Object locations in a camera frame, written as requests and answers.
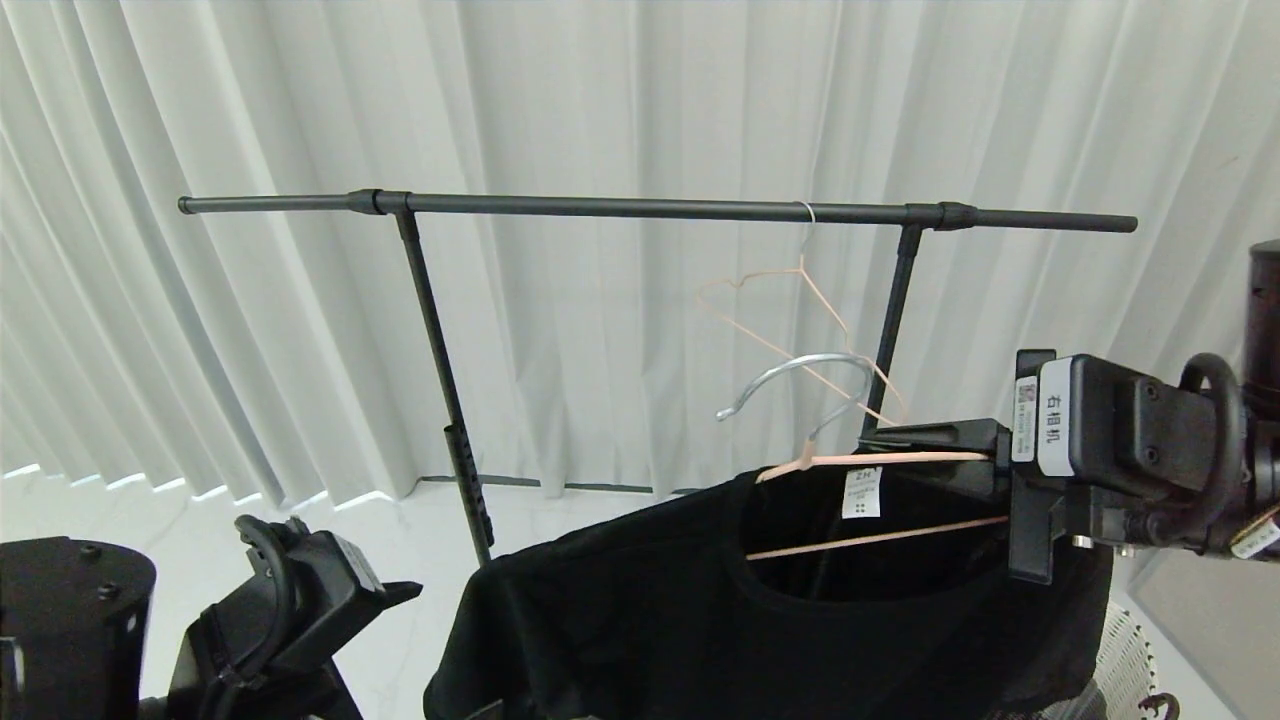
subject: white tag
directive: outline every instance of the white tag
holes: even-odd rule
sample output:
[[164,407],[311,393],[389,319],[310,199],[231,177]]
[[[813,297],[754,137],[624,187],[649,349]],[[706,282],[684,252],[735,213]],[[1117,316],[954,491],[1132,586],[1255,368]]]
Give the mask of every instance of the white tag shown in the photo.
[[841,518],[879,518],[879,477],[884,469],[859,468],[845,475],[845,503]]
[[1036,460],[1036,375],[1014,382],[1014,462]]
[[1248,560],[1271,547],[1271,543],[1276,541],[1280,541],[1280,527],[1276,527],[1275,518],[1270,518],[1266,523],[1249,530],[1239,542],[1233,543],[1231,555],[1240,560]]
[[1051,360],[1041,366],[1039,428],[1036,433],[1036,459],[1048,478],[1075,475],[1071,466],[1071,361]]

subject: clothes hanger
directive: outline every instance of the clothes hanger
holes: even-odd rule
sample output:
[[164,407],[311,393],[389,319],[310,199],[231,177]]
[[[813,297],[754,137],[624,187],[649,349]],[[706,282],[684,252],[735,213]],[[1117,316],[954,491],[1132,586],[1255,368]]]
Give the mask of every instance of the clothes hanger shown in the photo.
[[733,290],[741,290],[742,286],[745,286],[751,279],[762,278],[762,277],[765,277],[765,275],[800,275],[800,278],[804,279],[805,287],[808,287],[809,291],[813,292],[813,295],[818,299],[818,301],[822,302],[822,306],[827,310],[827,313],[832,318],[835,318],[836,323],[840,325],[840,329],[842,331],[842,333],[845,336],[845,354],[850,355],[850,356],[860,357],[861,360],[864,360],[867,363],[867,365],[872,369],[872,372],[874,372],[877,375],[879,375],[881,380],[884,383],[884,387],[897,400],[899,406],[902,407],[904,419],[902,420],[891,420],[891,419],[886,418],[884,415],[881,415],[879,413],[877,413],[877,411],[872,410],[870,407],[868,407],[867,405],[864,405],[860,398],[852,398],[852,397],[850,397],[850,395],[847,392],[845,392],[840,386],[837,386],[836,383],[831,382],[829,379],[827,379],[826,377],[823,377],[822,374],[819,374],[813,368],[805,366],[804,370],[806,373],[809,373],[810,375],[813,375],[814,378],[817,378],[823,384],[826,384],[827,387],[829,387],[832,391],[835,391],[841,397],[852,401],[855,404],[854,406],[860,407],[863,411],[868,413],[869,415],[872,415],[873,418],[876,418],[877,420],[879,420],[882,424],[884,424],[884,425],[899,425],[902,421],[905,421],[905,415],[906,415],[906,401],[902,398],[902,395],[897,391],[896,387],[893,387],[893,383],[890,382],[888,375],[886,375],[884,372],[881,370],[879,366],[877,366],[876,363],[873,363],[870,357],[867,357],[865,355],[859,355],[859,354],[854,352],[852,340],[850,338],[850,333],[849,333],[849,325],[840,316],[840,313],[836,313],[836,309],[832,306],[831,301],[827,300],[827,296],[823,295],[820,290],[818,290],[818,284],[815,282],[813,282],[813,278],[809,277],[809,272],[805,268],[805,255],[806,255],[808,249],[809,249],[809,241],[813,240],[814,231],[818,227],[818,218],[814,214],[812,205],[809,205],[808,202],[805,202],[803,200],[797,200],[796,202],[799,202],[800,205],[804,205],[805,209],[809,210],[809,220],[810,220],[809,225],[808,225],[808,229],[805,231],[804,241],[800,242],[800,263],[799,263],[797,266],[795,266],[795,268],[786,268],[786,269],[781,269],[781,270],[762,270],[762,272],[758,272],[758,273],[749,273],[749,274],[745,274],[745,275],[742,275],[741,278],[739,278],[736,281],[731,279],[731,278],[723,278],[723,279],[719,279],[719,281],[713,281],[713,282],[709,282],[709,283],[701,286],[700,288],[698,288],[694,292],[694,300],[696,300],[698,304],[704,310],[707,310],[708,313],[710,313],[712,315],[714,315],[719,320],[723,320],[724,323],[728,323],[736,331],[746,334],[751,340],[759,342],[760,345],[768,347],[769,350],[777,352],[778,355],[786,357],[787,360],[794,360],[795,356],[791,355],[790,352],[787,352],[786,350],[783,350],[783,348],[778,347],[777,345],[774,345],[774,343],[764,340],[758,333],[753,332],[750,328],[744,327],[742,324],[740,324],[736,320],[733,320],[733,318],[728,316],[726,313],[722,313],[721,310],[718,310],[714,305],[712,305],[707,300],[707,297],[704,296],[704,293],[709,288],[719,286],[719,284],[727,284],[727,286],[732,287]]
[[[815,442],[815,439],[818,437],[818,433],[820,433],[823,428],[826,428],[827,425],[829,425],[833,420],[836,420],[837,418],[840,418],[845,413],[849,413],[851,409],[860,406],[859,398],[861,397],[861,393],[867,389],[867,384],[870,382],[870,365],[872,365],[872,363],[869,360],[867,360],[865,357],[863,357],[863,356],[850,355],[850,354],[846,354],[846,352],[815,352],[815,354],[812,354],[812,355],[801,355],[799,357],[794,357],[791,360],[787,360],[786,363],[781,363],[778,365],[774,365],[773,368],[769,368],[768,370],[765,370],[765,372],[760,373],[759,375],[756,375],[756,378],[754,380],[751,380],[750,383],[748,383],[746,387],[742,388],[742,392],[739,395],[737,401],[735,401],[733,405],[730,405],[728,407],[726,407],[726,409],[721,410],[719,413],[717,413],[716,414],[716,419],[717,420],[726,420],[726,419],[732,418],[733,415],[736,415],[739,411],[742,410],[744,406],[746,406],[746,401],[750,400],[753,395],[755,395],[755,391],[760,389],[760,387],[763,387],[764,383],[772,380],[773,378],[776,378],[778,375],[782,375],[782,374],[786,374],[786,373],[790,373],[790,372],[792,372],[795,369],[799,369],[799,368],[806,368],[808,369],[809,365],[817,365],[817,364],[820,364],[820,363],[847,363],[850,365],[860,368],[863,370],[863,384],[861,384],[861,387],[859,387],[858,392],[855,392],[855,393],[847,393],[846,397],[847,397],[849,401],[845,402],[845,404],[842,404],[840,407],[837,407],[835,411],[832,411],[831,414],[828,414],[826,418],[823,418],[818,423],[818,425],[805,438],[804,450],[800,452],[800,457],[799,459],[792,460],[791,462],[786,462],[786,464],[778,465],[776,468],[771,468],[771,469],[760,473],[760,475],[755,479],[755,482],[763,483],[765,480],[771,480],[773,478],[778,478],[778,477],[786,475],[788,473],[794,473],[794,471],[797,471],[797,470],[808,470],[809,468],[813,468],[815,465],[846,465],[846,466],[856,466],[856,465],[892,465],[892,464],[900,464],[900,462],[954,462],[954,461],[987,460],[988,459],[986,455],[983,455],[980,452],[932,452],[932,451],[925,451],[925,452],[870,452],[870,454],[863,454],[863,455],[833,455],[833,456],[818,456],[818,457],[814,457],[814,455],[813,455],[813,452],[814,452],[814,442]],[[948,532],[964,530],[964,529],[969,529],[969,528],[980,528],[980,527],[984,527],[984,525],[996,525],[996,524],[1007,523],[1007,521],[1009,521],[1009,516],[1007,515],[1002,515],[1002,516],[997,516],[997,518],[982,518],[982,519],[978,519],[978,520],[968,520],[968,521],[964,521],[964,523],[950,523],[950,524],[946,524],[946,525],[932,525],[932,527],[928,527],[928,528],[916,528],[916,529],[911,529],[911,530],[899,530],[899,532],[893,532],[893,533],[881,533],[881,534],[876,534],[876,536],[863,536],[863,537],[856,537],[856,538],[846,538],[846,539],[838,539],[838,541],[831,541],[831,542],[822,542],[822,543],[814,543],[814,544],[803,544],[803,546],[797,546],[797,547],[785,547],[785,548],[781,548],[781,550],[769,550],[769,551],[764,551],[764,552],[754,552],[751,555],[748,555],[746,559],[748,560],[765,560],[765,559],[769,559],[769,557],[785,557],[785,556],[788,556],[788,555],[800,555],[800,553],[805,553],[805,552],[820,552],[820,551],[824,551],[824,550],[835,550],[835,548],[840,548],[840,547],[852,547],[852,546],[859,546],[859,544],[870,544],[870,543],[886,542],[886,541],[893,541],[893,539],[904,539],[904,538],[913,538],[913,537],[920,537],[920,536],[931,536],[931,534],[936,534],[936,533],[948,533]]]
[[870,383],[872,363],[860,355],[850,355],[847,352],[815,352],[812,355],[801,355],[800,357],[794,357],[786,363],[781,363],[769,368],[768,370],[756,375],[756,378],[742,388],[741,395],[739,395],[737,401],[733,405],[721,410],[716,414],[717,420],[726,420],[736,415],[746,405],[746,401],[755,395],[755,391],[760,389],[764,383],[772,380],[773,378],[790,373],[791,370],[799,368],[808,368],[810,365],[817,365],[820,363],[847,363],[855,368],[863,370],[863,384],[858,388],[855,393],[842,393],[849,398],[847,402],[841,405],[833,413],[827,415],[818,423],[818,427],[809,433],[805,438],[804,448],[800,452],[800,457],[792,460],[791,462],[783,462],[776,468],[769,468],[768,470],[760,473],[755,479],[758,483],[765,480],[772,480],[774,478],[781,478],[782,475],[795,473],[797,470],[808,470],[815,465],[892,465],[897,462],[948,462],[948,461],[961,461],[961,460],[987,460],[986,455],[980,452],[873,452],[863,455],[826,455],[814,456],[815,441],[818,433],[823,428],[829,425],[833,420],[849,413],[854,407],[861,406],[860,400],[867,386]]

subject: black cable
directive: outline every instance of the black cable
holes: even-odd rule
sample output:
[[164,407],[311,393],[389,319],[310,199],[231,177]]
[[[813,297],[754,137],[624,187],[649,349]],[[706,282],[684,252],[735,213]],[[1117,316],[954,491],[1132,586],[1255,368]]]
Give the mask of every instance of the black cable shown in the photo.
[[[236,529],[241,532],[246,542],[262,553],[262,559],[266,560],[266,566],[270,569],[270,578],[275,584],[275,618],[271,620],[266,637],[250,652],[242,667],[233,667],[237,675],[251,683],[280,651],[289,630],[293,629],[297,583],[293,577],[293,566],[285,556],[284,543],[280,542],[269,524],[252,515],[241,515],[236,519]],[[201,717],[201,720],[225,720],[229,717],[241,689],[238,683],[227,684],[220,697],[210,702],[214,706],[212,712],[207,719]]]
[[1142,530],[1151,544],[1167,546],[1174,541],[1203,532],[1231,500],[1231,489],[1240,484],[1244,462],[1244,398],[1235,373],[1222,357],[1201,352],[1183,368],[1179,389],[1199,392],[1208,380],[1208,397],[1213,401],[1213,469],[1199,496],[1181,512],[1157,510],[1140,519]]

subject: white curtain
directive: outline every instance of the white curtain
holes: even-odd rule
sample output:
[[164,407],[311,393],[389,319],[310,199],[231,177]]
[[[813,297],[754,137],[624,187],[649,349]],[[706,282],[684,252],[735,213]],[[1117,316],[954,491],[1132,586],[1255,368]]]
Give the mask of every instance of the white curtain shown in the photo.
[[[1280,3],[5,1],[5,470],[291,503],[449,474],[389,218],[183,217],[179,195],[931,202],[1134,214],[1132,236],[928,233],[892,378],[909,419],[1007,414],[1014,352],[1175,377],[1238,359],[1280,234]],[[836,401],[692,302],[803,225],[420,215],[481,473],[705,486]],[[874,354],[896,228],[810,268]],[[838,348],[792,278],[710,299]],[[891,415],[901,415],[892,402]],[[849,448],[858,419],[832,428]]]

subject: neckline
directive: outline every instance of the neckline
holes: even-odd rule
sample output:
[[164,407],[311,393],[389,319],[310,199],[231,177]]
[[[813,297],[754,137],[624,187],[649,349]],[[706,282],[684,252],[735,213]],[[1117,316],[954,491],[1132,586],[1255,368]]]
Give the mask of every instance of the neckline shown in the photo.
[[979,583],[997,582],[1000,569],[996,568],[982,575],[974,577],[956,587],[928,594],[895,600],[809,600],[774,589],[762,582],[742,550],[742,515],[746,511],[748,500],[755,488],[756,478],[765,468],[750,470],[730,480],[730,500],[726,503],[726,516],[721,537],[721,556],[724,569],[739,591],[756,605],[769,610],[801,615],[859,615],[872,610],[883,610],[890,606],[895,609],[910,610],[914,606],[924,606],[937,602],[947,602],[948,598],[964,593],[974,592],[974,585]]

